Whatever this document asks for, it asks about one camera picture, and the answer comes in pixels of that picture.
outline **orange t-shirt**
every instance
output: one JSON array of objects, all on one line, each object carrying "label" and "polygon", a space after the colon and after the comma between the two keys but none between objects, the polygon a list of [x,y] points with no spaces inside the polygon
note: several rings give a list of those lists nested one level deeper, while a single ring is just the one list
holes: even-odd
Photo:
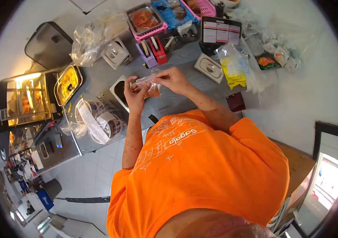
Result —
[{"label": "orange t-shirt", "polygon": [[107,231],[149,237],[171,217],[209,208],[266,226],[283,203],[288,160],[248,118],[216,131],[202,112],[163,117],[148,132],[135,167],[115,173]]}]

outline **person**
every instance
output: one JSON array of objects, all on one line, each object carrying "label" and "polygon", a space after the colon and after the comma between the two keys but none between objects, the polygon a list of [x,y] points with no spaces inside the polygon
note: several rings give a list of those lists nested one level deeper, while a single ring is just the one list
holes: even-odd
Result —
[{"label": "person", "polygon": [[114,174],[107,216],[112,238],[275,237],[265,226],[289,184],[288,160],[248,118],[192,86],[177,68],[155,83],[198,110],[162,117],[142,141],[150,84],[124,85],[130,114],[122,170]]}]

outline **yellow label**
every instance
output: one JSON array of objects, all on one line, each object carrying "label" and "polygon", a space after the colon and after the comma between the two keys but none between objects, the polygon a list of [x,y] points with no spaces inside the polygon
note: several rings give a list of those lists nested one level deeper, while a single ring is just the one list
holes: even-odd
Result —
[{"label": "yellow label", "polygon": [[228,73],[228,62],[230,61],[231,59],[229,58],[225,58],[221,60],[222,69],[226,76],[226,80],[227,80],[227,84],[229,85],[229,88],[232,90],[233,87],[235,87],[236,85],[242,85],[243,87],[245,87],[247,80],[242,70],[239,70],[239,71],[236,70],[233,73],[231,72]]}]

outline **pink plastic basket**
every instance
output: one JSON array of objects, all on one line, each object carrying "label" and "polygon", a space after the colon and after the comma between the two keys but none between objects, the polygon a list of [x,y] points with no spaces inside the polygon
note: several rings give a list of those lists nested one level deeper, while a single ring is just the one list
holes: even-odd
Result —
[{"label": "pink plastic basket", "polygon": [[150,31],[147,31],[144,34],[139,35],[139,36],[136,35],[133,31],[131,31],[131,32],[132,32],[133,36],[135,37],[136,41],[140,44],[140,42],[142,40],[149,38],[151,36],[154,36],[154,35],[162,32],[162,31],[166,30],[167,28],[168,28],[168,25],[165,22],[163,22],[160,27],[153,29],[153,30],[150,30]]},{"label": "pink plastic basket", "polygon": [[[197,18],[197,20],[201,20],[201,17],[197,16],[190,7],[184,2],[183,0],[180,0],[185,7]],[[209,0],[198,0],[198,5],[201,10],[202,16],[215,16],[217,12],[215,11],[215,6],[209,1]]]}]

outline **paper sign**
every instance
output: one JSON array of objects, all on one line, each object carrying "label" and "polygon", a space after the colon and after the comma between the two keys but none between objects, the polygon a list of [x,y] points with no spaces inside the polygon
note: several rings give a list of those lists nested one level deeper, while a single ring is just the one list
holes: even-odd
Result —
[{"label": "paper sign", "polygon": [[87,108],[86,103],[83,100],[83,98],[78,102],[76,107],[79,110],[79,114],[82,117],[83,122],[86,124],[88,130],[96,138],[96,140],[100,141],[102,144],[106,144],[108,141],[110,141],[110,138],[103,131],[103,129],[99,126],[99,124],[93,117],[92,113]]}]

